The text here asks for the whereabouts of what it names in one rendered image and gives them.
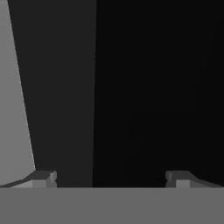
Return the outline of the dark grey cupboard front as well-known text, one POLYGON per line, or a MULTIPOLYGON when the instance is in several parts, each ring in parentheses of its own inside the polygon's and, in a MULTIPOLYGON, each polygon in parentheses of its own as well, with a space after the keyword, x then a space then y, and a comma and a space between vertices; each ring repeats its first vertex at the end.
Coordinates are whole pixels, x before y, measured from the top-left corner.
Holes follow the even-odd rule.
POLYGON ((60 187, 90 187, 96 0, 7 2, 36 166, 60 187))

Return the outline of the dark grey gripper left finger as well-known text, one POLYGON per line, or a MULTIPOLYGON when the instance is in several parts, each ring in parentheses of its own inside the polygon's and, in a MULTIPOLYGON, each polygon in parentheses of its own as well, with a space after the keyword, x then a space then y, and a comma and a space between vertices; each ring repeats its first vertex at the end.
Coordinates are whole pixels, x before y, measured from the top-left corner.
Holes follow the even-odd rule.
POLYGON ((56 186, 56 171, 34 171, 26 178, 0 185, 0 188, 55 188, 56 186))

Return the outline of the black cupboard front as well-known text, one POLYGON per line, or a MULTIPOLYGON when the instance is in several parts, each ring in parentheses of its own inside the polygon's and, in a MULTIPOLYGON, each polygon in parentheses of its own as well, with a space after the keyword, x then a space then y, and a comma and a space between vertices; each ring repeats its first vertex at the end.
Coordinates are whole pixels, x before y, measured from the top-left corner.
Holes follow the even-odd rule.
POLYGON ((203 172, 224 0, 97 0, 94 184, 161 187, 203 172))

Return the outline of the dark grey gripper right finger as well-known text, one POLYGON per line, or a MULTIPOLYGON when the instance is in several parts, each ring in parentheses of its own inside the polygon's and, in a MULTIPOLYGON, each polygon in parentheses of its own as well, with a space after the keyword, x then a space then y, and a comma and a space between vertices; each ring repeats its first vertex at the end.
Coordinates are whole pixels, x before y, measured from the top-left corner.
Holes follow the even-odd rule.
POLYGON ((167 171, 165 178, 168 188, 222 188, 222 185, 199 179, 189 171, 167 171))

